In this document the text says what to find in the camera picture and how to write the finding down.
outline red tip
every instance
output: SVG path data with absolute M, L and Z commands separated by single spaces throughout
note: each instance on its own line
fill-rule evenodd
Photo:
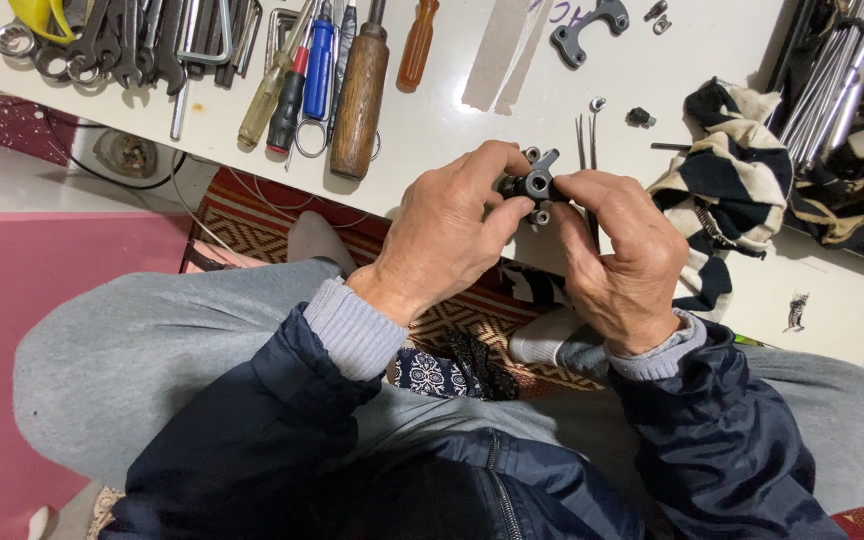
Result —
M 295 52 L 295 61 L 292 62 L 292 70 L 295 73 L 306 75 L 306 65 L 309 62 L 309 50 L 306 47 L 298 47 Z

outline orange handle screwdriver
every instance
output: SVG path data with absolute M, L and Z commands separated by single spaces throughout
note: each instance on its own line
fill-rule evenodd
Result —
M 409 30 L 398 68 L 398 85 L 402 92 L 414 92 L 423 81 L 429 47 L 432 45 L 432 19 L 439 10 L 439 0 L 418 0 L 418 16 Z

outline white table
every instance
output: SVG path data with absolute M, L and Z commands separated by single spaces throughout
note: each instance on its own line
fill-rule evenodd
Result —
M 268 16 L 262 21 L 246 80 L 236 78 L 232 90 L 215 86 L 210 77 L 191 83 L 190 106 L 177 142 L 169 138 L 173 103 L 164 84 L 150 91 L 123 90 L 112 83 L 87 92 L 72 85 L 54 86 L 30 67 L 16 66 L 0 55 L 0 90 L 381 216 L 393 212 L 403 190 L 422 172 L 488 139 L 556 147 L 561 158 L 553 172 L 577 169 L 574 118 L 588 115 L 590 100 L 601 95 L 608 104 L 598 121 L 599 168 L 651 185 L 666 172 L 673 153 L 650 150 L 650 143 L 692 141 L 682 109 L 690 92 L 713 76 L 753 88 L 764 86 L 786 32 L 787 21 L 777 21 L 788 18 L 795 0 L 788 0 L 785 8 L 783 0 L 670 2 L 667 15 L 674 26 L 661 36 L 654 35 L 651 23 L 642 22 L 653 0 L 623 1 L 630 12 L 630 29 L 615 37 L 602 22 L 589 26 L 582 34 L 589 58 L 576 71 L 563 65 L 546 37 L 540 40 L 509 116 L 462 104 L 493 2 L 441 3 L 424 78 L 412 94 L 398 91 L 395 79 L 417 2 L 389 2 L 384 26 L 391 56 L 379 123 L 383 148 L 362 182 L 332 176 L 325 155 L 314 160 L 297 155 L 285 173 L 282 161 L 270 157 L 261 144 L 246 152 L 236 143 L 261 73 Z M 581 4 L 586 10 L 593 0 L 571 1 L 571 9 Z M 268 15 L 277 7 L 297 10 L 302 0 L 263 0 L 263 5 Z M 367 18 L 368 6 L 360 0 L 360 22 Z M 554 9 L 554 15 L 560 10 Z M 0 26 L 12 18 L 8 4 L 0 2 Z M 546 34 L 555 26 L 546 24 Z M 652 129 L 627 126 L 624 118 L 633 107 L 646 109 L 658 123 Z M 304 135 L 310 145 L 318 137 L 314 129 Z M 739 334 L 776 346 L 860 362 L 864 260 L 823 251 L 795 232 L 782 237 L 788 239 L 782 246 L 794 254 L 792 258 L 782 252 L 765 262 L 735 253 L 727 258 L 737 293 L 724 322 Z M 547 231 L 523 225 L 504 255 L 562 272 L 562 255 L 550 240 Z M 812 294 L 805 313 L 807 331 L 783 334 L 794 290 Z

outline screwdriver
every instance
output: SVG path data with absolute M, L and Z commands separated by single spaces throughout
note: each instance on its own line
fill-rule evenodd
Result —
M 289 38 L 285 43 L 285 50 L 275 51 L 271 54 L 271 66 L 269 71 L 258 84 L 258 89 L 248 105 L 246 117 L 242 119 L 239 126 L 239 142 L 247 148 L 256 148 L 262 133 L 272 119 L 272 113 L 279 104 L 279 93 L 282 91 L 282 80 L 285 74 L 292 69 L 292 59 L 299 52 L 299 45 L 303 38 L 303 30 L 312 17 L 312 10 L 316 0 L 305 0 L 302 11 L 295 19 L 295 25 L 289 32 Z
M 345 14 L 342 16 L 342 28 L 339 29 L 339 54 L 335 57 L 335 80 L 332 81 L 332 113 L 328 117 L 326 140 L 332 142 L 335 132 L 335 117 L 339 111 L 339 96 L 342 95 L 342 83 L 346 80 L 346 64 L 349 61 L 349 49 L 353 46 L 355 31 L 358 29 L 358 11 L 355 0 L 348 0 Z
M 309 36 L 312 24 L 306 25 L 305 38 L 295 52 L 292 71 L 285 74 L 282 81 L 282 92 L 278 94 L 278 105 L 269 120 L 269 137 L 266 147 L 274 153 L 283 156 L 292 148 L 299 128 L 299 109 L 303 106 L 303 88 L 306 86 L 306 65 L 309 59 Z
M 439 0 L 418 0 L 418 16 L 409 30 L 398 68 L 398 85 L 403 92 L 414 92 L 423 81 L 429 47 L 432 45 L 432 19 L 439 10 Z
M 322 120 L 326 117 L 329 99 L 329 77 L 332 71 L 332 5 L 329 0 L 321 4 L 318 18 L 312 22 L 312 49 L 309 51 L 309 70 L 305 78 L 305 115 Z
M 385 71 L 389 67 L 388 33 L 382 28 L 385 0 L 372 0 L 368 22 L 352 40 L 348 68 L 339 95 L 329 169 L 332 174 L 362 180 L 376 145 Z

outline person's left hand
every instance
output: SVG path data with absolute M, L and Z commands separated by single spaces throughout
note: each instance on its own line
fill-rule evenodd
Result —
M 491 140 L 422 174 L 406 189 L 378 259 L 345 284 L 403 327 L 468 289 L 535 207 L 526 197 L 503 201 L 493 183 L 502 171 L 522 176 L 530 169 L 518 144 Z M 483 220 L 486 205 L 493 210 Z

